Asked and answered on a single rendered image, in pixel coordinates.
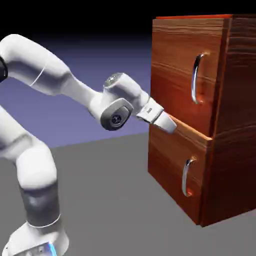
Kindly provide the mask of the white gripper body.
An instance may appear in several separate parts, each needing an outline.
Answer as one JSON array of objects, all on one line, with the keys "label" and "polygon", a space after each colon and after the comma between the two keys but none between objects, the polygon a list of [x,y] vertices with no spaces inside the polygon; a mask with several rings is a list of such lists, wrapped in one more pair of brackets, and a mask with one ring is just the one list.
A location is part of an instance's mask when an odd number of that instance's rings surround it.
[{"label": "white gripper body", "polygon": [[177,124],[172,120],[170,115],[165,111],[161,112],[161,114],[153,122],[153,125],[168,134],[172,134],[177,128]]}]

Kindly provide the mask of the short wood cabinet door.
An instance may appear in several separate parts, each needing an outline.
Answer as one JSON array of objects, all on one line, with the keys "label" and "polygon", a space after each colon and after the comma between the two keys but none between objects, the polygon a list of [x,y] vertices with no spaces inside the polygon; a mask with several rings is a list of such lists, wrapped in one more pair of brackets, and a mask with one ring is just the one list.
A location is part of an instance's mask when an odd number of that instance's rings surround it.
[{"label": "short wood cabinet door", "polygon": [[[178,119],[176,123],[172,134],[154,125],[149,127],[148,172],[198,225],[213,139]],[[191,157],[196,157],[196,161],[189,167],[186,186],[192,195],[186,197],[182,192],[182,174]]]}]

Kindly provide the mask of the tall wood cabinet door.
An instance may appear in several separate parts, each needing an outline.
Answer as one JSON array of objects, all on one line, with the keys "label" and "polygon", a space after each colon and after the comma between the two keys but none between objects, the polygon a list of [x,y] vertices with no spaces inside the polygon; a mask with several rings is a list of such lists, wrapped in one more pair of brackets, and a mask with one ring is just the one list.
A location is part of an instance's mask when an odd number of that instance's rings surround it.
[{"label": "tall wood cabinet door", "polygon": [[[214,132],[229,24],[228,15],[157,18],[152,23],[151,95],[166,112],[207,137]],[[201,53],[195,104],[192,72]]]}]

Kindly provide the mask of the dark wood cabinet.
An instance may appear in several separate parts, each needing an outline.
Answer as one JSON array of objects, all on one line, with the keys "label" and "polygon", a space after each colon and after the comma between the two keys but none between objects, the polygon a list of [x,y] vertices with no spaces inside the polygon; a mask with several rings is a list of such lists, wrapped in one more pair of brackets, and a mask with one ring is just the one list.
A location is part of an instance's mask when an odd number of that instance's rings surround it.
[{"label": "dark wood cabinet", "polygon": [[202,227],[256,209],[256,12],[155,18],[214,15],[230,21],[204,176]]}]

